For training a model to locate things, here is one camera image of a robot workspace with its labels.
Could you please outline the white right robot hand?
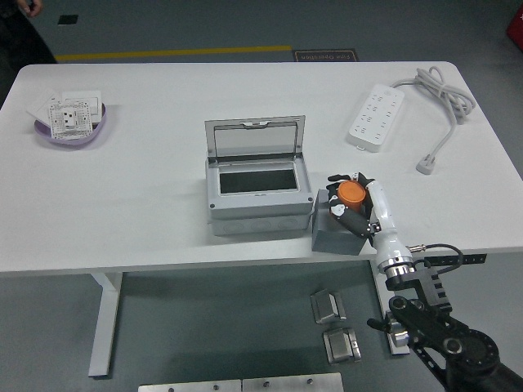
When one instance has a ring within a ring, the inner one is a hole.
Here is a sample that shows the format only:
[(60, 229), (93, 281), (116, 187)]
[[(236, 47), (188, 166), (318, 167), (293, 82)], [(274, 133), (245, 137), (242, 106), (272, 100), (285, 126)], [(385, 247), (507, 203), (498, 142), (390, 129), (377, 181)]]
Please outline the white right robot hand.
[(328, 177), (329, 213), (345, 229), (367, 239), (377, 251), (380, 273), (389, 277), (413, 271), (411, 251), (400, 241), (381, 184), (362, 173)]

